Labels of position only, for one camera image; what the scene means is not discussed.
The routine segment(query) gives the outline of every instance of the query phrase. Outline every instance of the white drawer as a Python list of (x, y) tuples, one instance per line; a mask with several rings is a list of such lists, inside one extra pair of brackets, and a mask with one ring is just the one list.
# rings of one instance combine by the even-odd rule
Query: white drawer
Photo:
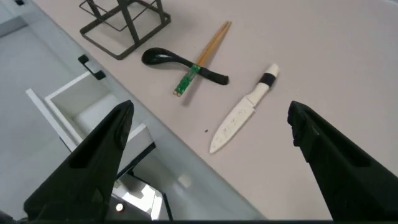
[[(130, 98), (113, 79), (98, 81), (90, 72), (49, 94), (44, 101), (32, 89), (26, 93), (71, 151), (117, 104)], [(147, 126), (137, 117), (134, 111), (121, 168), (153, 142)]]

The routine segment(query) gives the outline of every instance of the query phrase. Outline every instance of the wooden chopsticks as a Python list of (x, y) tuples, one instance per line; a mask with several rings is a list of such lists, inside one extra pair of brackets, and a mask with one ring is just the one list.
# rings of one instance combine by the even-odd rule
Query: wooden chopsticks
[(221, 41), (223, 40), (223, 37), (227, 33), (229, 27), (231, 27), (232, 22), (231, 21), (226, 21), (221, 28), (217, 31), (217, 33), (213, 36), (213, 38), (210, 40), (210, 42), (207, 44), (207, 46), (203, 49), (202, 53), (198, 57), (198, 60), (196, 61), (196, 64), (199, 66), (205, 66), (208, 59), (210, 56), (213, 55), (213, 52), (219, 46)]
[[(213, 36), (210, 42), (203, 49), (202, 53), (198, 57), (198, 60), (195, 62), (196, 65), (199, 65), (200, 67), (204, 67), (206, 65), (210, 56), (213, 55), (213, 52), (216, 50), (217, 46), (219, 46), (219, 44), (223, 40), (223, 37), (227, 33), (229, 27), (231, 27), (231, 24), (232, 24), (231, 21), (226, 21), (221, 26), (221, 28), (217, 31), (217, 33)], [(176, 90), (174, 90), (173, 94), (181, 96), (181, 94), (185, 91), (186, 87), (188, 87), (188, 85), (190, 84), (190, 82), (193, 80), (194, 77), (195, 73), (188, 72), (187, 74), (185, 74), (180, 84), (178, 84)]]

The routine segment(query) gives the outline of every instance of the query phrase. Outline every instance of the black band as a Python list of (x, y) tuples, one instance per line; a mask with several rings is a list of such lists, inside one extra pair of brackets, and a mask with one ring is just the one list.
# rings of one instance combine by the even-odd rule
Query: black band
[(272, 84), (274, 83), (276, 77), (275, 75), (271, 74), (271, 73), (264, 73), (259, 81), (259, 83), (265, 83), (267, 84), (269, 87), (272, 86)]

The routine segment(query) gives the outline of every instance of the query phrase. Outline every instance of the black spoon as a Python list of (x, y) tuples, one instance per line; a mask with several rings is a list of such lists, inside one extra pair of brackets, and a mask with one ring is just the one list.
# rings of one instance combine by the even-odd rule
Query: black spoon
[[(141, 60), (146, 65), (158, 65), (165, 62), (181, 63), (188, 68), (192, 67), (193, 65), (193, 63), (187, 59), (160, 47), (154, 47), (146, 50), (142, 54)], [(201, 67), (198, 74), (220, 85), (227, 85), (229, 82), (228, 76), (212, 72), (207, 68)]]

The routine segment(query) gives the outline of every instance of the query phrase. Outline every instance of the black wire stand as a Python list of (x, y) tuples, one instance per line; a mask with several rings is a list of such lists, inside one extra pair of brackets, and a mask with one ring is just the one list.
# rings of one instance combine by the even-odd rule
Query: black wire stand
[[(154, 0), (151, 3), (145, 2), (143, 0), (117, 0), (117, 2), (118, 2), (118, 6), (107, 11), (107, 10), (103, 9), (101, 6), (97, 5), (94, 2), (94, 0), (83, 1), (79, 5), (79, 7), (81, 9), (83, 9), (84, 11), (88, 12), (89, 14), (91, 14), (92, 16), (95, 16), (96, 20), (89, 23), (87, 26), (84, 26), (83, 28), (81, 28), (80, 33), (86, 40), (90, 41), (92, 44), (94, 44), (95, 46), (97, 46), (98, 48), (100, 48), (101, 50), (103, 50), (104, 52), (109, 54), (110, 56), (114, 57), (117, 60), (122, 60), (125, 57), (127, 57), (131, 52), (136, 50), (141, 44), (143, 44), (145, 41), (150, 39), (153, 35), (158, 33), (167, 24), (169, 24), (171, 22), (171, 18), (170, 18), (169, 14), (167, 14), (166, 12), (163, 11), (163, 6), (162, 6), (161, 0)], [(83, 7), (83, 5), (85, 3), (87, 3), (89, 5), (91, 12)], [(139, 14), (137, 14), (134, 18), (131, 18), (130, 12), (128, 11), (127, 7), (133, 3), (140, 4), (140, 5), (144, 6), (145, 8)], [(136, 30), (136, 27), (134, 26), (133, 22), (147, 9), (158, 13), (158, 15), (160, 17), (160, 24), (155, 29), (153, 29), (148, 34), (146, 34), (143, 38), (140, 38), (137, 34), (137, 30)], [(126, 25), (123, 27), (115, 27), (114, 25), (112, 25), (106, 21), (107, 19), (114, 16), (118, 12), (122, 12), (123, 18), (126, 21)], [(130, 31), (131, 37), (134, 41), (134, 44), (132, 46), (128, 47), (125, 51), (123, 51), (119, 55), (116, 55), (86, 35), (89, 31), (93, 30), (95, 27), (99, 26), (102, 23), (109, 25), (110, 27), (112, 27), (114, 30), (116, 30), (118, 32), (121, 32), (125, 28), (128, 28)]]

